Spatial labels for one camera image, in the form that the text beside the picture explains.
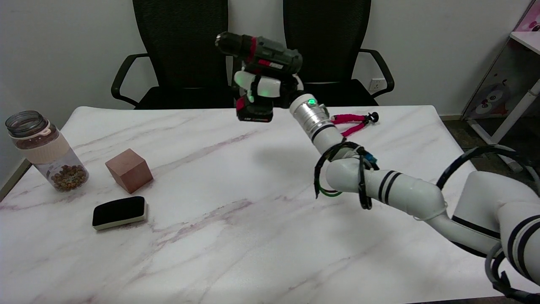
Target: green wire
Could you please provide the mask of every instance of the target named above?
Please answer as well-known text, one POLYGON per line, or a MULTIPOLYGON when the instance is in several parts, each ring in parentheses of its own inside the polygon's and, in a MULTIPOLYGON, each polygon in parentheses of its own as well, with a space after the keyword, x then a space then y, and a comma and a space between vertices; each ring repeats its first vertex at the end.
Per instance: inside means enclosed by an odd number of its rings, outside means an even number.
POLYGON ((343 193, 343 192, 328 193, 321 186, 319 186, 319 190, 321 190, 321 193, 323 193, 324 195, 326 195, 328 197, 336 197, 336 196, 339 196, 339 195, 341 195, 343 193))

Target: black office chair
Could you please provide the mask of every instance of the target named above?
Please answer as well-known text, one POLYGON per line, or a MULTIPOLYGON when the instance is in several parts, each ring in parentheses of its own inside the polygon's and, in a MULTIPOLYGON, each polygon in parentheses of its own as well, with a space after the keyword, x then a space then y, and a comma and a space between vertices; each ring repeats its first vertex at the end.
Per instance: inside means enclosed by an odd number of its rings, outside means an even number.
POLYGON ((111 87, 112 96, 135 109, 232 108, 225 55, 215 47, 228 27, 227 0, 133 0, 146 54, 129 55, 111 87), (120 94, 131 64, 149 57, 158 87, 140 102, 120 94))
POLYGON ((299 76, 305 91, 320 103, 377 105, 375 97, 394 89, 392 74, 379 52, 361 49, 370 7, 371 0, 283 0, 287 47, 302 54, 299 76), (386 89, 370 95, 360 81, 351 79, 359 52, 373 56, 388 83, 386 89))

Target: mesh chair back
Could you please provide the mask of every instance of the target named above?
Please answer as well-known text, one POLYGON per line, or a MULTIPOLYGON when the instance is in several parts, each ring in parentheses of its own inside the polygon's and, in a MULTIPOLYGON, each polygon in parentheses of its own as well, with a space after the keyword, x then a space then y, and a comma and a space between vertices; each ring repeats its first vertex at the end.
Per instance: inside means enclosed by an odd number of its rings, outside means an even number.
POLYGON ((227 0, 133 0, 133 8, 160 87, 227 85, 225 55, 214 45, 227 30, 227 0))
POLYGON ((371 0, 283 0, 287 47, 303 56, 304 82, 350 80, 371 0))

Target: wooden block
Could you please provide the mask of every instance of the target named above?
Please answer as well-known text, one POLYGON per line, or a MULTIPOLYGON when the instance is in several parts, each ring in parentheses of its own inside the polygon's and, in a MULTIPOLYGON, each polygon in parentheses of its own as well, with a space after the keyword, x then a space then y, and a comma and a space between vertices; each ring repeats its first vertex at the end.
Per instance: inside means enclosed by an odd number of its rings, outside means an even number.
POLYGON ((132 194, 153 177, 144 158, 128 149, 105 163, 114 180, 132 194))

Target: white shelf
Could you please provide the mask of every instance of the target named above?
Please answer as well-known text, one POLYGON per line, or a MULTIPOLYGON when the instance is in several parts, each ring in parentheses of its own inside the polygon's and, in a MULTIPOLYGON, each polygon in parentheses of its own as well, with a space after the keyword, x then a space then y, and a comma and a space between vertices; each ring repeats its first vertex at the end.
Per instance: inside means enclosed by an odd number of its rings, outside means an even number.
POLYGON ((510 37, 540 55, 540 32, 512 32, 510 37))

